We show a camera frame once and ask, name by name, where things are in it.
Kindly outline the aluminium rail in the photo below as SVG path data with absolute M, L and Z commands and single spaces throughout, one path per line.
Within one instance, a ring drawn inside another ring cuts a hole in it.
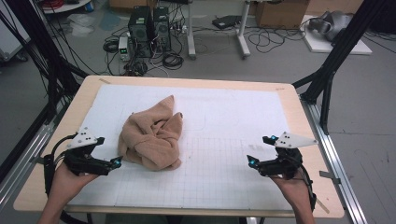
M 316 105 L 310 105 L 303 100 L 301 100 L 301 104 L 313 134 L 318 140 L 318 146 L 329 172 L 341 179 L 341 184 L 332 184 L 335 186 L 338 198 L 341 201 L 341 205 L 346 212 L 348 220 L 352 224 L 368 224 L 358 198 L 349 182 L 344 166 L 339 158 L 336 147 L 331 137 L 323 131 L 323 128 L 319 124 L 320 111 L 318 107 Z
M 67 107 L 68 104 L 58 104 L 53 111 L 50 111 L 50 106 L 45 105 L 21 140 L 0 164 L 0 213 L 7 206 L 28 170 L 36 161 L 40 161 L 40 154 L 52 137 Z

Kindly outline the grey bag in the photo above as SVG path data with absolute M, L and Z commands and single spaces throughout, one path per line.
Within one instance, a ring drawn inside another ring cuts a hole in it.
M 326 11 L 320 17 L 308 21 L 308 29 L 323 35 L 328 41 L 333 42 L 337 36 L 344 32 L 352 20 L 351 15 L 342 11 Z

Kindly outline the tan terry towel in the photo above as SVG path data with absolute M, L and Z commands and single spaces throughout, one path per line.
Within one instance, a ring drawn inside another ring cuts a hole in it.
M 174 114 L 174 105 L 170 95 L 147 110 L 132 113 L 120 132 L 119 155 L 150 171 L 176 170 L 181 165 L 178 140 L 183 115 Z

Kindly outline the person's left hand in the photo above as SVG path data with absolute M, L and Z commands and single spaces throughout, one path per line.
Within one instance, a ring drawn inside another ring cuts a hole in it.
M 49 200 L 65 205 L 96 178 L 97 175 L 92 174 L 75 175 L 62 163 L 55 171 Z

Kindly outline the grey bench power supply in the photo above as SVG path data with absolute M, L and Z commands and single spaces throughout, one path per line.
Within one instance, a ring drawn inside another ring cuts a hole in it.
M 127 62 L 130 60 L 131 53 L 130 53 L 129 42 L 128 42 L 127 36 L 121 36 L 119 38 L 119 53 L 120 53 L 120 59 L 122 61 Z

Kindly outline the person's right hand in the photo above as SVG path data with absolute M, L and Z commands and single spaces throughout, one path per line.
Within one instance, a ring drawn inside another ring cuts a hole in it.
M 308 187 L 300 172 L 297 172 L 292 179 L 285 179 L 279 175 L 273 175 L 271 179 L 279 187 L 294 211 L 311 211 Z

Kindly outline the clear plastic sheet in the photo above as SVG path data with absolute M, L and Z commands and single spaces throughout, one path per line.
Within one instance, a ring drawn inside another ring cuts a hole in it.
M 71 14 L 67 17 L 70 20 L 72 35 L 77 37 L 85 37 L 94 31 L 93 24 L 95 18 L 86 14 Z

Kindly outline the white grid mat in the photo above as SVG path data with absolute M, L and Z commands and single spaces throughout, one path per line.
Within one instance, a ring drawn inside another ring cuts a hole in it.
M 128 161 L 95 179 L 72 200 L 73 205 L 209 210 L 288 210 L 275 183 L 248 166 L 248 157 L 276 157 L 264 136 L 280 136 L 289 126 L 274 91 L 165 88 L 104 85 L 83 126 L 105 142 L 92 155 L 117 155 L 121 128 L 134 112 L 167 96 L 183 116 L 178 141 L 181 165 L 151 172 Z

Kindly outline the low cardboard box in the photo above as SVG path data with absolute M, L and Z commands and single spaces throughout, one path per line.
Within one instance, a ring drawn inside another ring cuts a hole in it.
M 111 7 L 114 8 L 133 8 L 136 6 L 155 7 L 157 0 L 108 0 Z

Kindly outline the white floor board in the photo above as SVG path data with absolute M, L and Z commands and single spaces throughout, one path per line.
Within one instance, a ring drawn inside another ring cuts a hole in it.
M 304 42 L 311 52 L 315 53 L 330 53 L 332 51 L 331 43 L 317 31 L 308 29 L 308 21 L 312 19 L 311 15 L 304 15 L 300 30 L 304 32 Z M 361 41 L 355 45 L 352 51 L 353 55 L 370 55 L 372 51 Z

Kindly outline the small black computer tower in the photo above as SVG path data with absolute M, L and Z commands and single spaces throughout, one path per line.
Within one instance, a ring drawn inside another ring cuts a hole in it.
M 171 38 L 168 8 L 155 7 L 153 9 L 153 22 L 156 48 L 162 52 L 169 51 L 171 49 Z

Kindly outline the round white table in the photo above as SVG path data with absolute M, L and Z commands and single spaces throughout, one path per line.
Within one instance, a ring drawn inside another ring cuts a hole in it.
M 43 7 L 45 14 L 61 13 L 66 11 L 84 8 L 87 12 L 94 11 L 94 2 L 92 0 L 64 0 L 59 7 Z

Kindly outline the large black computer tower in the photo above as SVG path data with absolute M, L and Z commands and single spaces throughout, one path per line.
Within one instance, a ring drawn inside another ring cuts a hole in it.
M 154 25 L 149 6 L 136 6 L 133 8 L 128 22 L 128 29 L 137 56 L 139 58 L 150 58 L 150 43 L 154 38 Z

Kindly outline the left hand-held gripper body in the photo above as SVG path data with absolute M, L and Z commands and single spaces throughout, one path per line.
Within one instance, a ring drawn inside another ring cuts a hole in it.
M 92 156 L 93 150 L 97 147 L 94 144 L 96 138 L 99 137 L 95 137 L 87 127 L 82 127 L 66 145 L 64 163 L 75 175 L 81 173 L 108 175 L 109 171 L 105 168 L 106 161 Z

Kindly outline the large cardboard box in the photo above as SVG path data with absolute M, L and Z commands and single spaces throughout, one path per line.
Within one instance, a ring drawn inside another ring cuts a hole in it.
M 261 2 L 256 9 L 259 27 L 297 29 L 303 20 L 310 0 L 276 0 Z

